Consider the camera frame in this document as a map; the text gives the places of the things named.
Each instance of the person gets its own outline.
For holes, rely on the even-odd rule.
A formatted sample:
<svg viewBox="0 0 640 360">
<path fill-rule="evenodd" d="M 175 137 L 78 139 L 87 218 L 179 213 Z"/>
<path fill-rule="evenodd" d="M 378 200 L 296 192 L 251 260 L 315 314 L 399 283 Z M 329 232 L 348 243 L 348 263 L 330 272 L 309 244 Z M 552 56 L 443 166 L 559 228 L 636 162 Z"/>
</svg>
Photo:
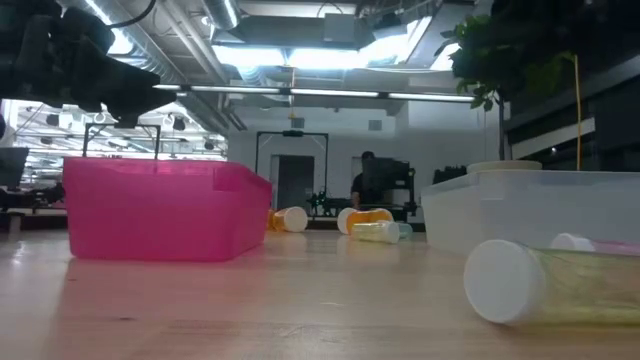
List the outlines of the person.
<svg viewBox="0 0 640 360">
<path fill-rule="evenodd" d="M 376 155 L 372 151 L 365 151 L 362 153 L 362 161 L 375 159 Z M 375 190 L 365 189 L 362 173 L 353 179 L 351 185 L 351 205 L 354 209 L 360 209 L 362 204 L 375 204 L 382 200 L 382 194 L 379 194 Z"/>
</svg>

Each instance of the computer monitor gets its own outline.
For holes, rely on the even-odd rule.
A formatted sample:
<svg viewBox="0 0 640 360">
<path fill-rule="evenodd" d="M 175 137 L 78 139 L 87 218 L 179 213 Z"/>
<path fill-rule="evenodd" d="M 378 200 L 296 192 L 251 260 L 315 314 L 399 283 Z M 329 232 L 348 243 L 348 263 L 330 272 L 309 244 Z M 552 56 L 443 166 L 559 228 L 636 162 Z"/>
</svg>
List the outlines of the computer monitor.
<svg viewBox="0 0 640 360">
<path fill-rule="evenodd" d="M 0 148 L 0 186 L 20 186 L 27 156 L 28 148 Z"/>
<path fill-rule="evenodd" d="M 382 192 L 407 189 L 409 185 L 408 162 L 393 159 L 368 159 L 362 161 L 362 185 L 365 190 Z"/>
</svg>

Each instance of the doorway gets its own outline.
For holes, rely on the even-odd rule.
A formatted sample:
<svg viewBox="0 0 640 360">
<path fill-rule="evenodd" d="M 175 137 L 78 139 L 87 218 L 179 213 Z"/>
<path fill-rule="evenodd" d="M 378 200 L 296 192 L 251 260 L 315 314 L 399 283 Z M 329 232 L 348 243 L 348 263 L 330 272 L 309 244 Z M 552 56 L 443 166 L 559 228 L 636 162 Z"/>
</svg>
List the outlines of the doorway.
<svg viewBox="0 0 640 360">
<path fill-rule="evenodd" d="M 307 213 L 311 204 L 307 199 L 313 195 L 313 174 L 315 158 L 313 156 L 280 155 L 278 166 L 278 209 L 300 206 Z"/>
</svg>

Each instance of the pink plastic bin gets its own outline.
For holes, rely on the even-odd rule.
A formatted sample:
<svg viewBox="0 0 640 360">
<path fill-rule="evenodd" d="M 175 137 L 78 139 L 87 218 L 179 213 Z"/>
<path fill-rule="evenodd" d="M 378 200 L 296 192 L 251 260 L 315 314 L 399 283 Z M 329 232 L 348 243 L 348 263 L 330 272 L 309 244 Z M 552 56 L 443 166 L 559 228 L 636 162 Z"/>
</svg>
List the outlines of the pink plastic bin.
<svg viewBox="0 0 640 360">
<path fill-rule="evenodd" d="M 217 161 L 66 158 L 71 253 L 224 261 L 262 244 L 271 185 Z"/>
</svg>

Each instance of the table surface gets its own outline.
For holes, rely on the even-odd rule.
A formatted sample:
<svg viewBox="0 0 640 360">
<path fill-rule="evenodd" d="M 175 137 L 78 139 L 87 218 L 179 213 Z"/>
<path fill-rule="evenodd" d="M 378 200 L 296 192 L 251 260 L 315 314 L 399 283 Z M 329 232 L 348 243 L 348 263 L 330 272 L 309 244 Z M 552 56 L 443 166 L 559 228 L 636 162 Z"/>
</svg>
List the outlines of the table surface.
<svg viewBox="0 0 640 360">
<path fill-rule="evenodd" d="M 72 259 L 65 232 L 0 245 L 0 349 L 11 360 L 637 359 L 634 328 L 489 324 L 462 258 L 271 234 L 222 264 Z"/>
</svg>

